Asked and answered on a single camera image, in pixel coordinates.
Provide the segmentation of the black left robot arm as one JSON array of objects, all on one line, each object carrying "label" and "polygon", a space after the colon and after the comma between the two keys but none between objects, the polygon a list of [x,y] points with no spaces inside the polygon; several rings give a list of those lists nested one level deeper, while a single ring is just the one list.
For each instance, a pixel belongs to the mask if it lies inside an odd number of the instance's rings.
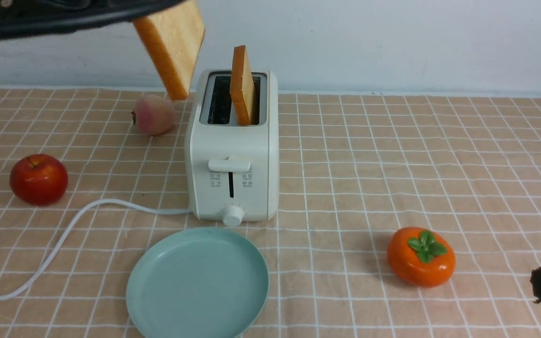
[{"label": "black left robot arm", "polygon": [[0,41],[131,22],[181,0],[0,0]]}]

